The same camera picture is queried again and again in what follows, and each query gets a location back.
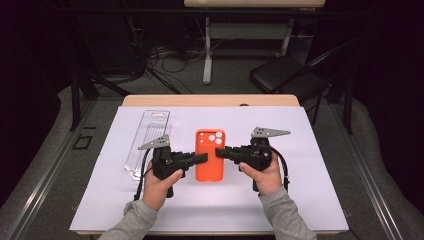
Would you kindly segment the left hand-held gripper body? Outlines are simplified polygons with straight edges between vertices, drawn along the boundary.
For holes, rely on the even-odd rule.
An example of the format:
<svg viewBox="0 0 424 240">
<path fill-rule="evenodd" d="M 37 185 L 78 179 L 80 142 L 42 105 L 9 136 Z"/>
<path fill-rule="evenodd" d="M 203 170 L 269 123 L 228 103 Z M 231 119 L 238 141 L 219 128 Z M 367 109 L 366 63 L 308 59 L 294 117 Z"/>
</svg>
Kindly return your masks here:
<svg viewBox="0 0 424 240">
<path fill-rule="evenodd" d="M 137 187 L 137 197 L 141 196 L 143 180 L 145 176 L 144 169 L 146 165 L 146 159 L 151 149 L 154 149 L 154 151 L 153 157 L 151 159 L 152 167 L 150 170 L 152 170 L 153 174 L 160 180 L 166 179 L 178 169 L 182 169 L 183 171 L 188 169 L 188 167 L 183 164 L 184 158 L 171 158 L 171 152 L 173 151 L 171 150 L 170 140 L 167 134 L 143 144 L 139 147 L 139 150 L 145 150 L 146 153 L 144 154 L 142 160 L 141 179 Z"/>
</svg>

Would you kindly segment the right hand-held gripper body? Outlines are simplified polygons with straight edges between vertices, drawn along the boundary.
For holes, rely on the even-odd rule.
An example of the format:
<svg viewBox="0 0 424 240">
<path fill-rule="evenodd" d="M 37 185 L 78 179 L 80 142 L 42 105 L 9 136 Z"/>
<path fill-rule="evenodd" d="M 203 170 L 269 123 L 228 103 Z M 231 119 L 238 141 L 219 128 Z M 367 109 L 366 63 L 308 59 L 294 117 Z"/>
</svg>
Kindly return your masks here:
<svg viewBox="0 0 424 240">
<path fill-rule="evenodd" d="M 282 170 L 283 170 L 283 186 L 288 189 L 290 183 L 288 179 L 288 166 L 282 154 L 272 147 L 269 143 L 271 137 L 288 135 L 290 131 L 270 129 L 264 127 L 256 127 L 251 133 L 250 152 L 241 152 L 243 160 L 241 162 L 247 163 L 252 168 L 262 171 L 270 166 L 272 160 L 272 153 L 278 155 Z"/>
</svg>

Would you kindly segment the orange phone case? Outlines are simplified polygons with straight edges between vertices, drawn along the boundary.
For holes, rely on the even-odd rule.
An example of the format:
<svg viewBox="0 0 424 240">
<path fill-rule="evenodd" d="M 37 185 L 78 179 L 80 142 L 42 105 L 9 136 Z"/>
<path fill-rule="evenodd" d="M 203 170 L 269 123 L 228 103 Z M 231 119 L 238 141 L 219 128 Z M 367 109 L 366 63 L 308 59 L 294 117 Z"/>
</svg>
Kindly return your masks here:
<svg viewBox="0 0 424 240">
<path fill-rule="evenodd" d="M 195 153 L 206 154 L 207 161 L 196 165 L 196 180 L 220 182 L 224 175 L 224 159 L 217 157 L 216 149 L 225 148 L 225 132 L 221 129 L 198 129 L 195 135 Z"/>
</svg>

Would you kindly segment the clear plastic tray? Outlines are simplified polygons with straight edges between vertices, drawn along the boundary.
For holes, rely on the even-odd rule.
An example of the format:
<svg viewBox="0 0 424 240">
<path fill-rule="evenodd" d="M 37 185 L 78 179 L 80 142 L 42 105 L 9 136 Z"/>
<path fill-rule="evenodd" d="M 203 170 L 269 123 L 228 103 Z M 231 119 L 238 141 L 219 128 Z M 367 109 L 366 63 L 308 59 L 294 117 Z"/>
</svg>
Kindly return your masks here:
<svg viewBox="0 0 424 240">
<path fill-rule="evenodd" d="M 138 181 L 141 177 L 141 165 L 146 149 L 140 147 L 163 135 L 169 135 L 172 124 L 169 122 L 170 112 L 146 110 L 141 117 L 124 169 L 130 177 Z"/>
</svg>

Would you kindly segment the person's right hand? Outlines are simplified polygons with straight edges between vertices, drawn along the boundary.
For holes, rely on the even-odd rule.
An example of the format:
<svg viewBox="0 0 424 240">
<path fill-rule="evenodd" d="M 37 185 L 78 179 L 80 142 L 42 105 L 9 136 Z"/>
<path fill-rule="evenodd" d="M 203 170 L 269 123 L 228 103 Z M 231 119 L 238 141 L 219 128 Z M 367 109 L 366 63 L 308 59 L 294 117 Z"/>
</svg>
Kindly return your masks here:
<svg viewBox="0 0 424 240">
<path fill-rule="evenodd" d="M 271 194 L 283 187 L 278 155 L 276 153 L 272 153 L 270 166 L 265 170 L 256 170 L 244 162 L 240 163 L 239 167 L 244 174 L 256 182 L 261 196 Z"/>
</svg>

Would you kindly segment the person's left hand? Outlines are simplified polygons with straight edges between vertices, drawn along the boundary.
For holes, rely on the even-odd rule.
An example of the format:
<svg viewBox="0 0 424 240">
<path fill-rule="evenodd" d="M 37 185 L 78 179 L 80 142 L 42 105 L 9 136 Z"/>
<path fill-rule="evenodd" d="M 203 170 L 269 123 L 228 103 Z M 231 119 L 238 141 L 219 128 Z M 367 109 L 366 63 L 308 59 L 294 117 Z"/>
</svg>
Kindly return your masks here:
<svg viewBox="0 0 424 240">
<path fill-rule="evenodd" d="M 176 170 L 166 179 L 160 180 L 150 170 L 145 175 L 142 201 L 150 208 L 159 211 L 166 201 L 168 190 L 179 181 L 182 174 L 182 170 Z"/>
</svg>

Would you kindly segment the white board mat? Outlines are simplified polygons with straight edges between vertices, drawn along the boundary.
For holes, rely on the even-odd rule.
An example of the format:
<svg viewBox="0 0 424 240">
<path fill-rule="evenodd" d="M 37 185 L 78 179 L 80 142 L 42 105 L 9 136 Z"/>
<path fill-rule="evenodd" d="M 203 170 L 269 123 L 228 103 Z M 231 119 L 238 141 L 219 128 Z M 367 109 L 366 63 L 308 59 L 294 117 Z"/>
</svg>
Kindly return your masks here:
<svg viewBox="0 0 424 240">
<path fill-rule="evenodd" d="M 71 230 L 105 231 L 123 216 L 137 183 L 124 165 L 142 115 L 142 107 L 118 109 L 90 181 L 79 204 Z M 307 226 L 316 232 L 340 232 L 348 228 L 339 199 L 323 161 L 317 141 L 301 107 L 171 107 L 170 144 L 173 150 L 191 152 L 199 129 L 225 132 L 228 146 L 246 145 L 257 127 L 281 129 L 271 145 L 288 165 L 289 196 Z M 199 182 L 194 170 L 174 186 L 174 195 L 159 212 L 154 234 L 269 233 L 272 228 L 252 181 L 228 161 L 220 182 Z"/>
</svg>

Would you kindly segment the black folding chair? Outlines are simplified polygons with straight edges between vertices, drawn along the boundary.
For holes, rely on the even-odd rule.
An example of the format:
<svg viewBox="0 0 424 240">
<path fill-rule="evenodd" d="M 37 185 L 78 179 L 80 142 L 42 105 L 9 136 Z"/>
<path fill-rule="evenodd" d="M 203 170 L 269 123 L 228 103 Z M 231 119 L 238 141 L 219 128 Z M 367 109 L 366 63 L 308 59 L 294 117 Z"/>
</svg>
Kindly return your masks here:
<svg viewBox="0 0 424 240">
<path fill-rule="evenodd" d="M 312 124 L 316 123 L 324 91 L 341 75 L 342 59 L 356 47 L 353 38 L 321 55 L 301 64 L 290 56 L 278 57 L 250 71 L 249 80 L 265 94 L 291 94 L 303 104 L 316 97 Z"/>
</svg>

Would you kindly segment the black metal stand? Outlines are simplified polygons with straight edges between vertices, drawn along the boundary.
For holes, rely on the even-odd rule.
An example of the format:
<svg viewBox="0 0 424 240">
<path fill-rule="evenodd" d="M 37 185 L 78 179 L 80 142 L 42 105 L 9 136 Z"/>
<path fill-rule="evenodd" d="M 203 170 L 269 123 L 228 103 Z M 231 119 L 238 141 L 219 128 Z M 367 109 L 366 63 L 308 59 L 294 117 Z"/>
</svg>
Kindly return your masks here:
<svg viewBox="0 0 424 240">
<path fill-rule="evenodd" d="M 99 74 L 91 70 L 80 68 L 76 69 L 71 77 L 71 100 L 72 100 L 72 125 L 70 130 L 74 131 L 81 121 L 81 108 L 80 108 L 80 93 L 92 101 L 97 100 L 99 93 L 95 88 L 95 84 L 99 83 L 108 89 L 118 93 L 121 96 L 127 96 L 129 91 L 117 86 L 116 84 L 106 80 Z"/>
<path fill-rule="evenodd" d="M 342 123 L 348 134 L 352 135 L 353 77 L 350 74 L 340 75 L 332 84 L 327 101 L 335 104 L 344 98 Z"/>
</svg>

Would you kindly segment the white-legged desk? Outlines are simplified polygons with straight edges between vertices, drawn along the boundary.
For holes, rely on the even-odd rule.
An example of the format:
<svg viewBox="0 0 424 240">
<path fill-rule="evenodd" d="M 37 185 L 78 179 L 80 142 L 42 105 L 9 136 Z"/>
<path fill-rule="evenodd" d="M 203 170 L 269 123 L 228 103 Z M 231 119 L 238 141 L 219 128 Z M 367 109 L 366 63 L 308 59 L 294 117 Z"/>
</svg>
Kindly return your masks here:
<svg viewBox="0 0 424 240">
<path fill-rule="evenodd" d="M 310 10 L 322 8 L 326 0 L 184 0 L 184 6 L 195 10 Z M 205 18 L 205 64 L 203 83 L 211 83 L 212 75 L 212 39 L 259 39 L 281 40 L 282 45 L 277 56 L 287 52 L 294 19 L 278 20 L 212 20 Z"/>
</svg>

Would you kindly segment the black horizontal bar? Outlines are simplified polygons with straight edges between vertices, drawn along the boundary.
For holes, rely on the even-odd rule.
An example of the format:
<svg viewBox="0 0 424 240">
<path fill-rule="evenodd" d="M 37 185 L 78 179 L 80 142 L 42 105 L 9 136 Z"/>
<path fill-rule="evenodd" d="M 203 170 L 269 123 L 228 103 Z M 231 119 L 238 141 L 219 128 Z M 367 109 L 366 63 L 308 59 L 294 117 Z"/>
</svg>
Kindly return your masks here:
<svg viewBox="0 0 424 240">
<path fill-rule="evenodd" d="M 169 16 L 232 16 L 232 17 L 283 17 L 283 18 L 324 18 L 351 19 L 371 15 L 370 11 L 301 11 L 285 9 L 255 8 L 200 8 L 200 9 L 87 9 L 87 8 L 53 8 L 57 14 L 103 14 L 103 15 L 169 15 Z"/>
</svg>

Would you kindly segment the aluminium floor rail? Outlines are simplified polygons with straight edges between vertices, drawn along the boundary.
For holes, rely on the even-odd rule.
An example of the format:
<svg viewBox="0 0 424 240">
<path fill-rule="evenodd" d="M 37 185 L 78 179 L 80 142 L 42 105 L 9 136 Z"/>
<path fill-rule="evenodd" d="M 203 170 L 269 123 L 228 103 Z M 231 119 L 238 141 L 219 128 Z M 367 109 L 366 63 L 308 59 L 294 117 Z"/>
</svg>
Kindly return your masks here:
<svg viewBox="0 0 424 240">
<path fill-rule="evenodd" d="M 102 138 L 89 101 L 70 131 L 61 113 L 17 190 L 0 210 L 0 240 L 92 240 L 70 229 L 94 167 Z"/>
<path fill-rule="evenodd" d="M 337 104 L 329 105 L 333 116 L 336 119 L 339 131 L 342 133 L 345 141 L 347 142 L 356 170 L 362 181 L 362 184 L 367 192 L 368 198 L 374 208 L 374 211 L 382 225 L 382 228 L 387 236 L 388 240 L 404 240 L 389 208 L 384 200 L 374 177 L 365 161 L 362 152 L 352 134 L 350 134 L 343 123 L 343 114 L 340 107 Z"/>
</svg>

